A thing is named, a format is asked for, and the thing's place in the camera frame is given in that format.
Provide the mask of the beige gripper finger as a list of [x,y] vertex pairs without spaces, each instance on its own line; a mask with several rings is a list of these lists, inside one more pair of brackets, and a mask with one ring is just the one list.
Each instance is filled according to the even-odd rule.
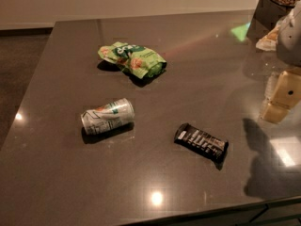
[[283,121],[301,101],[301,70],[272,72],[264,96],[261,118],[271,123]]

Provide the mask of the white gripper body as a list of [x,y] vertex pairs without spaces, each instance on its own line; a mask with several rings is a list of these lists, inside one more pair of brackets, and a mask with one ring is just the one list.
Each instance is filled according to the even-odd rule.
[[301,1],[281,22],[277,36],[277,57],[287,64],[301,66]]

